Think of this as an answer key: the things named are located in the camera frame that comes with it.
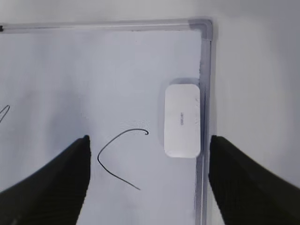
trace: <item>whiteboard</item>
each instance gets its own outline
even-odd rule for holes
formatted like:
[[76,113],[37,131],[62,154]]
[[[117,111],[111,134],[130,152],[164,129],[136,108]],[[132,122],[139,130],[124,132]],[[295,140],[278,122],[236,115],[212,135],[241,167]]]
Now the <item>whiteboard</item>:
[[[51,30],[0,35],[0,191],[75,139],[91,139],[83,224],[194,225],[196,159],[163,149],[164,95],[199,85],[200,30]],[[103,164],[141,191],[105,172]]]

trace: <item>white eraser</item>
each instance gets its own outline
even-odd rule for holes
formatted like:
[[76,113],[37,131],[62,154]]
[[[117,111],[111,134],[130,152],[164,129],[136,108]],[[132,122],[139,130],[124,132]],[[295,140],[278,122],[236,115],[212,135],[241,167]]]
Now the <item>white eraser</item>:
[[165,153],[195,158],[200,146],[200,90],[194,84],[170,85],[165,91]]

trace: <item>black marker line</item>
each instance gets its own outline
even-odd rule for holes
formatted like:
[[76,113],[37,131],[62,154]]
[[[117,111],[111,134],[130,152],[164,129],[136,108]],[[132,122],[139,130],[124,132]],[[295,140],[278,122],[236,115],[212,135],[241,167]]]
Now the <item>black marker line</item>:
[[140,130],[140,131],[144,131],[145,132],[145,135],[148,135],[149,134],[149,131],[148,130],[145,130],[145,129],[140,129],[140,128],[134,128],[134,129],[129,129],[129,130],[125,130],[123,131],[122,133],[120,133],[119,135],[115,136],[109,143],[107,143],[99,152],[98,154],[98,157],[97,157],[97,160],[98,162],[100,163],[100,165],[112,176],[114,176],[115,178],[118,178],[119,180],[133,186],[135,189],[138,189],[140,190],[140,188],[138,188],[137,186],[133,185],[132,183],[128,182],[127,180],[124,180],[122,179],[121,177],[113,174],[112,172],[110,172],[108,169],[106,169],[106,167],[100,162],[100,154],[103,152],[103,150],[111,143],[113,142],[115,139],[117,139],[118,137],[122,136],[123,134],[127,133],[127,132],[131,132],[131,131],[135,131],[135,130]]
[[4,115],[3,115],[3,116],[1,117],[1,119],[0,119],[0,123],[2,122],[2,120],[4,119],[4,117],[6,116],[6,114],[8,113],[9,109],[10,109],[10,105],[7,105],[7,106],[5,106],[5,107],[0,111],[0,114],[1,114],[4,110],[6,110],[5,113],[4,113]]

